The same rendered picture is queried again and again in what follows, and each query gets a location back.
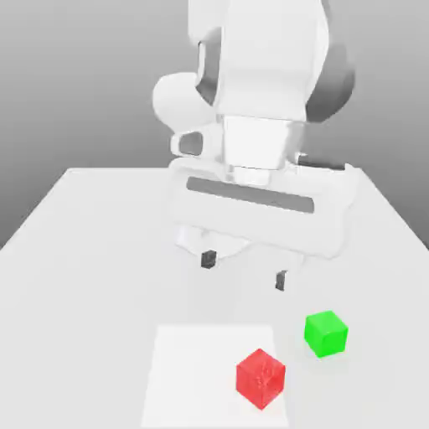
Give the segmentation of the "small red cube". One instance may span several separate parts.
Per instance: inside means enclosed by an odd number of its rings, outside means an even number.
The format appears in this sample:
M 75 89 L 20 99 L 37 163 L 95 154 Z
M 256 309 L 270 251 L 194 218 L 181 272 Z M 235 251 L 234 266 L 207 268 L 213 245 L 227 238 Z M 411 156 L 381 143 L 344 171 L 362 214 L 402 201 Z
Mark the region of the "small red cube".
M 263 349 L 257 349 L 236 366 L 235 388 L 259 410 L 284 390 L 286 366 Z

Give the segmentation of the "small green cube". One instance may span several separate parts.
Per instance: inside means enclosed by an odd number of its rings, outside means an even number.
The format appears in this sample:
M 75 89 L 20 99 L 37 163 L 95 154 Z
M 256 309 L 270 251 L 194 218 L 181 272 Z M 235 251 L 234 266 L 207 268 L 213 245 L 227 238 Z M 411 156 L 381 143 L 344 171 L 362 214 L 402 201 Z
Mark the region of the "small green cube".
M 333 312 L 306 316 L 304 339 L 318 358 L 345 351 L 349 327 Z

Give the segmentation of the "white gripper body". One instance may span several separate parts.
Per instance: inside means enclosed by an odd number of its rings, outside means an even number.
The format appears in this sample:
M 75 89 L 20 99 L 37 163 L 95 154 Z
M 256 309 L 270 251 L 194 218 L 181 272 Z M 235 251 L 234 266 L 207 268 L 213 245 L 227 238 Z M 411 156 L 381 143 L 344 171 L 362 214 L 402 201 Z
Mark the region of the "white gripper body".
M 267 189 L 225 180 L 224 166 L 177 158 L 171 174 L 174 221 L 306 256 L 332 258 L 344 244 L 358 170 L 296 167 L 276 171 Z

